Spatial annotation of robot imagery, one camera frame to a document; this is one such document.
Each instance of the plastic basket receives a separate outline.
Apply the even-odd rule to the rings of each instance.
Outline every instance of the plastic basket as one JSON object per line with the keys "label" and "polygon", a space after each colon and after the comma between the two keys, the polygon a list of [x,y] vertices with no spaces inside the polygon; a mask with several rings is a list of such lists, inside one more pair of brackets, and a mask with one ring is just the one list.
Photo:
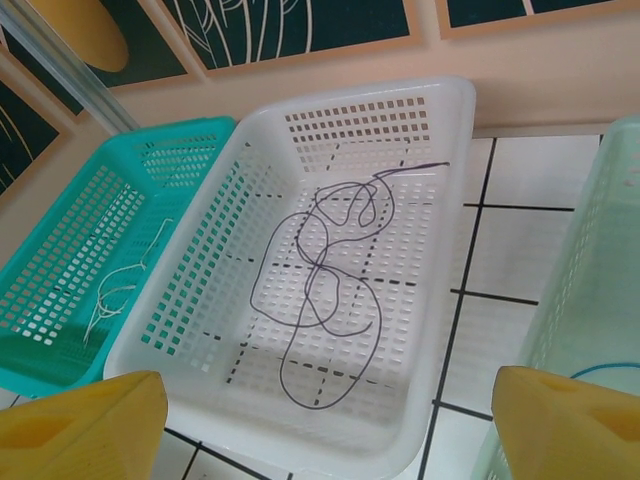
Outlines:
{"label": "plastic basket", "polygon": [[[243,120],[105,375],[158,370],[168,426],[216,448],[292,472],[371,480],[401,471],[424,440],[434,396],[474,106],[471,83],[447,77],[298,98]],[[317,217],[341,225],[327,231],[316,218],[298,235],[304,213],[283,221],[307,211],[320,188],[428,162],[450,165],[389,174],[393,199],[381,182],[370,197],[357,187],[330,192]],[[390,223],[367,236],[378,221]],[[308,293],[328,330],[301,313],[312,267],[294,251],[298,237],[317,255],[326,235],[344,241],[323,264],[344,273],[338,284],[316,271]],[[251,297],[285,325],[257,313]]]}
{"label": "plastic basket", "polygon": [[[614,123],[600,146],[518,365],[572,376],[597,365],[640,362],[639,240],[636,116]],[[580,380],[640,395],[638,369],[601,369]],[[495,427],[472,478],[512,478]]]}
{"label": "plastic basket", "polygon": [[124,310],[85,344],[99,284],[147,250],[154,264],[233,127],[218,118],[142,129],[91,156],[0,272],[0,387],[42,397],[101,378],[150,268],[105,282],[124,287],[108,299]]}

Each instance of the floor tile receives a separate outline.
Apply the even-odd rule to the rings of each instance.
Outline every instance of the floor tile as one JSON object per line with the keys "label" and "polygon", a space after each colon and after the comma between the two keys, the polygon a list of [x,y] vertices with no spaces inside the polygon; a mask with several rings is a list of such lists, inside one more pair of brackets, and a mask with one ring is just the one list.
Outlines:
{"label": "floor tile", "polygon": [[499,139],[485,203],[575,207],[598,144],[598,135]]}
{"label": "floor tile", "polygon": [[480,201],[492,145],[492,138],[475,138],[471,140],[464,203],[478,203]]}
{"label": "floor tile", "polygon": [[451,288],[460,289],[462,284],[462,275],[464,267],[467,263],[467,255],[469,254],[469,243],[473,234],[473,227],[476,223],[476,215],[478,209],[476,207],[464,207],[460,213],[458,220],[458,230],[455,236],[455,245],[453,247],[453,261],[451,263]]}
{"label": "floor tile", "polygon": [[467,290],[539,300],[571,212],[484,209]]}
{"label": "floor tile", "polygon": [[469,480],[490,422],[440,409],[425,480]]}
{"label": "floor tile", "polygon": [[[218,460],[215,457],[213,457],[213,456],[211,456],[211,455],[209,455],[209,454],[207,454],[205,452],[198,453],[198,456],[200,456],[200,455],[206,455],[208,457],[212,457],[213,460],[215,460],[215,461],[210,461],[209,464],[213,465],[217,469],[223,469],[223,471],[227,471],[227,470],[224,470],[226,468],[225,465],[228,465],[225,462],[223,462],[221,460]],[[280,469],[278,467],[274,467],[272,465],[267,465],[266,463],[253,460],[253,459],[245,457],[243,455],[238,455],[238,454],[229,453],[229,452],[225,452],[224,455],[226,457],[228,457],[229,459],[239,463],[240,465],[244,465],[245,467],[249,468],[250,470],[253,470],[254,472],[257,472],[257,473],[259,473],[261,475],[264,475],[265,477],[269,478],[270,480],[286,480],[287,476],[289,475],[289,472],[287,472],[285,470],[282,470],[282,469]],[[230,479],[245,478],[245,477],[242,476],[242,475],[246,475],[245,473],[240,472],[239,470],[238,470],[238,473],[234,473],[233,470],[237,470],[237,469],[235,467],[229,467],[229,468],[231,468],[231,470],[228,470],[228,471],[232,472],[234,475],[240,474],[240,476],[229,477]],[[219,477],[211,476],[211,478],[225,478],[226,479],[227,477],[221,475]]]}
{"label": "floor tile", "polygon": [[150,480],[181,480],[196,447],[163,434]]}
{"label": "floor tile", "polygon": [[15,393],[0,388],[0,410],[9,408],[16,397]]}
{"label": "floor tile", "polygon": [[513,364],[535,307],[465,295],[442,401],[491,414],[496,372]]}
{"label": "floor tile", "polygon": [[254,476],[243,472],[213,455],[199,451],[186,480],[249,480],[254,478]]}

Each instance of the teal plastic basket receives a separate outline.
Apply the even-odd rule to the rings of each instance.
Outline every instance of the teal plastic basket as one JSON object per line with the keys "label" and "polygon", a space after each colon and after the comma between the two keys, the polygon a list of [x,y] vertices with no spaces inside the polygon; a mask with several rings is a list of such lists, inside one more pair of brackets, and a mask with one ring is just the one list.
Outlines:
{"label": "teal plastic basket", "polygon": [[[105,142],[0,272],[0,387],[36,398],[86,385],[178,220],[234,129],[228,117]],[[101,292],[121,313],[85,342]]]}
{"label": "teal plastic basket", "polygon": [[[517,364],[564,376],[640,362],[640,116],[607,132]],[[640,370],[602,368],[581,381],[640,395]],[[473,480],[512,480],[492,426]]]}

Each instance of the dark cord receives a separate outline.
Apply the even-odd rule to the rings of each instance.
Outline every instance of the dark cord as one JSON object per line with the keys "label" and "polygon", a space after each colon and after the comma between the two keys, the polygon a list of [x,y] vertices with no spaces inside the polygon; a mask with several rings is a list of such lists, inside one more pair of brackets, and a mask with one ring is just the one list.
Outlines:
{"label": "dark cord", "polygon": [[[382,307],[380,305],[380,302],[378,301],[378,298],[376,297],[375,291],[373,290],[373,288],[362,278],[360,277],[356,277],[355,275],[352,275],[338,267],[332,266],[332,265],[328,265],[326,262],[327,256],[329,255],[329,251],[334,248],[336,245],[339,245],[341,243],[353,243],[353,242],[362,242],[364,240],[373,238],[375,236],[377,236],[378,234],[380,234],[383,230],[385,230],[392,222],[393,217],[395,215],[395,210],[396,210],[396,203],[395,203],[395,199],[393,197],[393,192],[391,191],[391,187],[389,187],[389,185],[387,184],[387,182],[385,182],[385,178],[389,177],[391,175],[397,174],[397,173],[405,173],[405,172],[411,172],[411,171],[417,171],[417,170],[426,170],[429,168],[435,168],[435,167],[440,167],[440,166],[448,166],[449,163],[448,162],[441,162],[441,163],[425,163],[425,164],[421,164],[421,165],[416,165],[416,166],[412,166],[412,167],[400,167],[400,168],[392,168],[392,169],[388,169],[388,170],[383,170],[381,172],[375,173],[372,175],[372,179],[369,180],[366,183],[360,183],[360,182],[340,182],[340,183],[336,183],[334,185],[329,185],[327,187],[323,187],[318,189],[314,196],[313,196],[313,201],[312,201],[312,208],[309,211],[306,212],[296,212],[293,213],[291,215],[288,215],[287,217],[285,217],[274,229],[273,233],[271,234],[271,237],[269,238],[269,242],[267,243],[267,247],[265,249],[264,255],[262,257],[262,261],[260,262],[260,268],[258,269],[258,274],[256,276],[255,282],[253,284],[253,287],[251,289],[251,296],[249,298],[249,303],[251,304],[251,307],[257,311],[258,313],[261,313],[262,315],[264,315],[265,317],[267,317],[268,319],[280,324],[280,325],[284,325],[287,327],[293,327],[294,328],[294,332],[291,336],[291,340],[289,340],[289,343],[287,345],[287,348],[282,356],[282,360],[280,363],[280,369],[279,369],[279,378],[280,378],[280,385],[282,386],[282,389],[284,391],[284,393],[287,395],[287,397],[289,397],[289,399],[291,399],[291,401],[293,401],[295,404],[303,407],[303,408],[307,408],[309,410],[324,410],[327,408],[330,408],[334,405],[336,405],[337,403],[339,403],[340,401],[342,401],[350,392],[351,390],[353,390],[353,388],[356,386],[356,384],[358,383],[358,381],[362,378],[364,372],[366,371],[366,369],[369,367],[369,364],[371,363],[371,361],[373,360],[373,356],[375,354],[375,351],[378,348],[378,344],[380,343],[380,337],[382,335],[382,321],[383,321],[383,317],[382,317]],[[326,212],[325,209],[323,209],[322,207],[322,203],[325,202],[326,200],[334,197],[335,195],[340,194],[341,192],[345,192],[347,190],[353,190],[355,189],[355,192],[351,198],[351,202],[348,205],[347,211],[346,211],[346,216],[344,218],[344,220],[340,221],[339,219],[333,218],[329,213]],[[376,204],[375,204],[375,199],[376,196],[378,194],[384,195],[384,200],[387,200],[390,204],[390,214],[388,215],[388,218],[384,219],[384,217],[381,217],[378,213],[378,209],[376,208]],[[347,225],[347,223],[349,222],[350,218],[354,215],[354,208],[356,205],[356,202],[358,202],[358,200],[362,200],[364,199],[364,206],[362,207],[362,210],[360,211],[360,213],[357,215],[357,222],[358,222],[358,226],[361,229],[367,229],[369,228],[371,225],[375,224],[376,222],[380,222],[384,220],[384,223],[379,223],[378,226],[371,232],[368,233],[363,233],[361,236],[358,237],[354,237],[354,238],[343,238],[341,240],[334,240],[331,241],[331,235],[329,233],[329,226],[333,225],[336,227],[343,227],[345,225]],[[289,222],[291,219],[296,218],[296,217],[300,217],[301,218],[301,223],[300,226],[296,232],[295,235],[295,247],[296,247],[296,251],[298,253],[298,255],[300,256],[300,258],[307,264],[309,265],[309,275],[304,283],[304,300],[302,302],[302,305],[300,306],[300,309],[298,311],[297,314],[297,320],[295,323],[288,323],[285,322],[284,320],[277,318],[273,315],[270,315],[269,313],[267,313],[266,311],[262,310],[261,308],[259,308],[256,303],[255,303],[255,294],[256,294],[256,288],[258,285],[258,282],[262,276],[262,270],[264,268],[264,264],[266,262],[269,250],[271,248],[271,244],[273,243],[274,238],[276,237],[276,234],[278,233],[279,229],[285,225],[287,222]],[[322,227],[322,233],[324,234],[324,247],[320,250],[320,252],[318,253],[318,255],[315,256],[315,258],[312,257],[312,255],[307,252],[304,247],[301,245],[301,237],[304,238],[305,237],[305,228],[308,226],[309,220],[313,219],[315,220],[315,222],[317,222],[321,227]],[[314,240],[317,239],[318,233],[310,233],[311,238],[313,238]],[[311,291],[317,281],[318,275],[320,273],[323,273],[325,275],[330,275],[335,279],[335,284],[336,284],[336,288],[335,288],[335,305],[334,308],[332,309],[332,311],[326,315],[325,318],[322,318],[322,316],[320,315],[318,308],[315,305],[315,302],[313,301],[313,299],[311,298]],[[339,333],[337,331],[334,331],[331,329],[330,323],[331,320],[335,317],[337,311],[338,311],[338,306],[340,305],[341,301],[340,301],[340,284],[341,284],[341,276],[344,276],[346,278],[352,279],[354,280],[356,283],[359,284],[359,286],[364,287],[366,290],[368,290],[368,292],[371,294],[371,298],[373,299],[373,302],[375,303],[375,307],[376,307],[376,313],[377,313],[377,318],[375,321],[371,321],[369,322],[369,324],[365,327],[362,328],[358,331],[355,332],[348,332],[348,333]],[[307,305],[311,308],[311,310],[313,311],[313,316],[315,318],[315,321],[311,324],[305,324],[302,325],[302,318],[304,316],[304,312],[305,312],[305,308],[307,307]],[[361,371],[358,373],[358,375],[351,376],[350,378],[353,379],[353,382],[351,383],[351,385],[349,385],[349,387],[346,389],[346,391],[344,393],[342,393],[342,395],[340,395],[340,397],[338,397],[336,400],[332,401],[331,403],[327,404],[327,405],[318,405],[318,400],[316,400],[316,405],[306,405],[304,403],[302,403],[301,401],[299,401],[298,399],[296,399],[289,391],[289,389],[287,388],[287,386],[285,385],[285,381],[284,381],[284,376],[283,376],[283,372],[284,372],[284,367],[287,363],[287,356],[289,355],[289,352],[291,350],[291,347],[294,343],[294,339],[296,338],[296,335],[298,334],[298,332],[300,331],[300,329],[306,329],[306,328],[314,328],[314,327],[321,327],[322,329],[324,329],[328,334],[333,335],[334,337],[337,338],[345,338],[345,337],[353,337],[356,335],[361,335],[365,332],[367,332],[368,330],[372,329],[372,327],[374,327],[374,323],[377,324],[377,326],[375,327],[375,342],[373,344],[373,348],[371,348],[371,353],[369,354],[369,356],[367,357],[367,360],[364,363],[364,366],[362,367]]]}

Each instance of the white plastic basket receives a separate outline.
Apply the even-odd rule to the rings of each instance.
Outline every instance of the white plastic basket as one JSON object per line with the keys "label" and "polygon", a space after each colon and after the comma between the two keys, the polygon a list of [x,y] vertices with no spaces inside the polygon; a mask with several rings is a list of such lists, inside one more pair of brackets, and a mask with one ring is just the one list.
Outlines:
{"label": "white plastic basket", "polygon": [[[442,77],[298,98],[242,121],[133,307],[105,377],[159,371],[168,427],[219,449],[294,473],[400,472],[434,397],[474,107],[470,82]],[[448,165],[385,174],[391,194],[380,179],[321,190],[315,216],[276,229],[313,208],[318,189],[426,163]],[[343,241],[314,270],[304,253],[322,253],[327,235]],[[326,328],[306,302],[296,329],[314,271],[308,296]]]}

